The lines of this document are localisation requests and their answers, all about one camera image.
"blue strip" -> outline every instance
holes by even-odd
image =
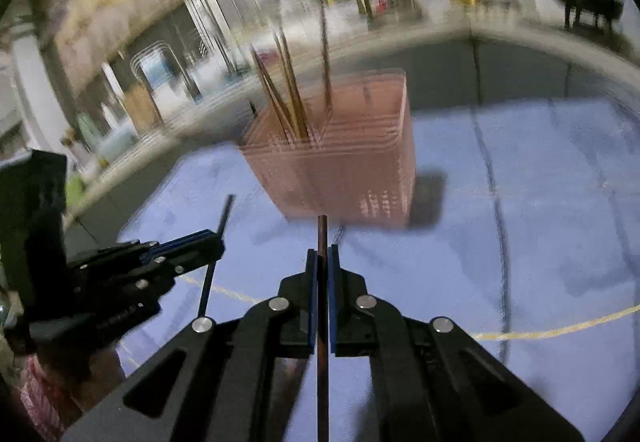
[[[327,275],[327,284],[329,285],[329,345],[332,354],[335,354],[335,343],[338,335],[338,306],[335,300],[335,271],[340,271],[340,261],[337,259],[337,254],[337,245],[329,247],[329,259],[327,260],[327,268],[329,272]]]
[[[316,345],[316,331],[318,330],[318,314],[316,305],[318,303],[318,289],[316,282],[318,281],[318,253],[314,256],[314,269],[311,279],[311,287],[309,289],[309,323],[307,325],[309,332],[308,345],[313,353],[314,346]]]
[[[151,263],[153,259],[162,255],[166,255],[172,250],[182,247],[185,244],[199,241],[203,238],[213,237],[215,235],[216,234],[210,229],[203,229],[202,231],[198,231],[197,233],[193,233],[181,238],[176,238],[175,240],[171,240],[164,244],[156,245],[156,247],[153,247],[152,249],[149,249],[149,251],[147,251],[145,257],[141,259],[141,261],[144,265],[146,265],[147,263]]]

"green object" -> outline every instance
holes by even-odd
[[[80,133],[82,133],[84,143],[89,149],[94,153],[98,151],[103,135],[92,118],[89,117],[89,114],[85,112],[78,114],[78,128],[80,129]]]
[[[65,185],[66,207],[71,208],[77,206],[84,195],[84,181],[77,171],[74,171],[66,179]]]

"copper rod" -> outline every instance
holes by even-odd
[[[318,442],[329,442],[327,219],[318,217]]]
[[[289,45],[287,45],[287,37],[284,32],[281,31],[282,39],[282,51],[284,53],[284,60],[286,62],[287,71],[289,72],[289,79],[291,83],[291,105],[293,106],[293,113],[296,117],[296,123],[298,124],[298,130],[302,140],[308,141],[309,134],[306,131],[306,114],[305,107],[302,104],[300,98],[300,92],[298,91],[298,85],[296,83],[296,74],[293,71],[293,65],[291,63],[291,54],[289,53]]]
[[[271,94],[271,90],[269,88],[269,85],[267,84],[267,80],[264,78],[264,74],[262,71],[262,62],[260,61],[260,58],[258,57],[258,54],[253,47],[251,48],[251,55],[254,58],[255,64],[258,66],[257,75],[262,85],[262,90],[264,90],[264,93],[266,94],[267,98],[269,99],[269,103],[271,104],[271,109],[278,118],[278,122],[280,123],[280,127],[282,128],[282,135],[284,140],[289,142],[286,127],[284,126],[280,111],[278,110],[278,102],[273,98],[273,94]]]
[[[329,71],[329,40],[326,32],[326,15],[324,4],[320,4],[320,32],[322,37],[322,79],[324,80],[324,106],[332,109],[331,103],[331,77]]]

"brown stick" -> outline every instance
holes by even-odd
[[[329,40],[326,32],[326,15],[324,4],[320,4],[320,32],[322,36],[322,78],[324,79],[324,106],[331,110],[331,77],[329,71]]]
[[[283,122],[283,117],[280,115],[280,111],[278,109],[278,102],[274,99],[273,94],[271,94],[271,90],[269,88],[269,85],[267,84],[267,80],[265,79],[264,73],[262,70],[263,69],[262,62],[260,61],[260,58],[258,57],[258,54],[253,47],[251,48],[251,55],[254,58],[255,64],[258,66],[257,75],[262,85],[262,90],[264,90],[264,93],[269,99],[269,103],[271,104],[271,110],[276,114],[276,117],[278,118],[278,122],[280,123],[280,127],[282,128],[282,136],[284,140],[289,142],[289,138],[287,137],[287,130]]]
[[[289,108],[282,101],[282,97],[280,97],[280,92],[278,92],[278,89],[276,88],[275,83],[273,82],[273,80],[271,80],[271,76],[269,76],[269,71],[264,66],[264,63],[262,63],[262,61],[259,61],[258,68],[262,71],[262,75],[264,76],[264,79],[267,82],[267,85],[269,85],[269,88],[271,89],[271,93],[273,94],[273,97],[276,99],[278,105],[282,109],[282,113],[284,114],[284,117],[286,118],[287,123],[289,124],[289,127],[293,128],[293,121],[291,120],[291,114],[289,112]]]
[[[287,61],[284,59],[284,54],[282,52],[282,46],[280,45],[280,39],[278,35],[274,32],[273,39],[276,42],[276,52],[278,53],[278,62],[280,63],[280,68],[282,69],[282,75],[284,76],[285,83],[287,85],[287,91],[289,93],[289,100],[291,101],[291,106],[293,108],[293,84],[291,81],[289,69],[287,68]],[[298,132],[299,126],[298,121],[295,115],[290,115],[292,117],[292,123],[295,121],[296,126],[293,127],[298,139],[302,139],[302,135]]]
[[[327,219],[318,217],[318,442],[329,442]]]
[[[296,123],[298,125],[298,131],[300,133],[300,139],[308,141],[309,134],[306,131],[306,114],[305,106],[302,104],[300,98],[300,92],[298,91],[298,84],[296,83],[296,73],[293,71],[293,65],[291,63],[291,54],[289,53],[289,45],[287,45],[287,38],[284,32],[280,31],[282,39],[282,51],[284,53],[284,61],[287,71],[289,72],[289,81],[291,90],[291,105],[293,106],[293,115],[296,117]]]

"black device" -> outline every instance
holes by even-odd
[[[0,164],[2,261],[25,314],[5,334],[91,352],[159,312],[174,279],[207,265],[198,317],[73,424],[64,442],[264,440],[276,358],[308,359],[318,325],[318,272],[328,267],[330,346],[368,357],[382,442],[578,442],[580,433],[452,320],[423,323],[370,295],[362,276],[309,249],[304,271],[242,318],[205,316],[233,197],[216,232],[119,244],[68,262],[62,243],[65,161],[32,151]],[[47,295],[47,286],[66,297]]]

